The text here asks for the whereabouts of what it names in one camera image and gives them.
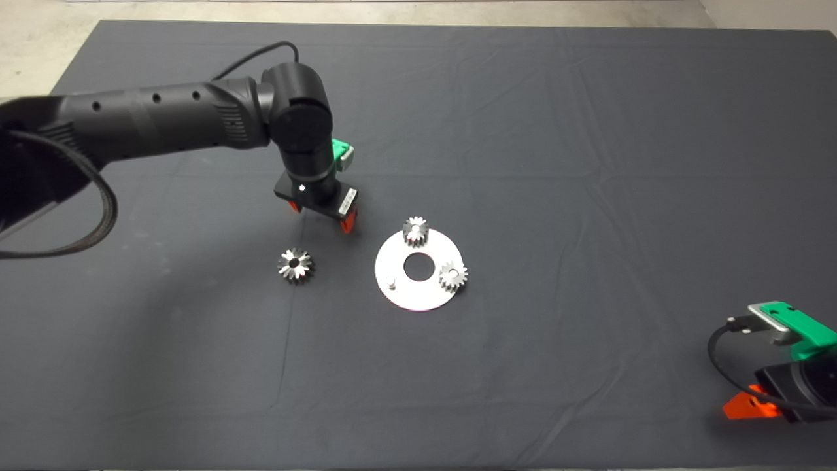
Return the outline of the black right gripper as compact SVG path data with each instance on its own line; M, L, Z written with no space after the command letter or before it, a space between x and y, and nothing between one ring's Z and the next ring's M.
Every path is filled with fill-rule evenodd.
M834 362L787 362L756 370L757 383L770 396L784 402L835 408L836 366ZM753 394L736 393L723 405L727 419L768 419L782 411Z

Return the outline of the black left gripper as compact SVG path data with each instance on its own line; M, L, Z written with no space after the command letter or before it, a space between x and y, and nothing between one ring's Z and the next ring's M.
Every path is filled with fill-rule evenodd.
M296 213L308 209L340 220L339 224L344 234L350 234L354 230L358 217L359 191L352 185L337 180L334 173L321 180L301 181L284 172L274 187L274 194L288 201L290 208Z

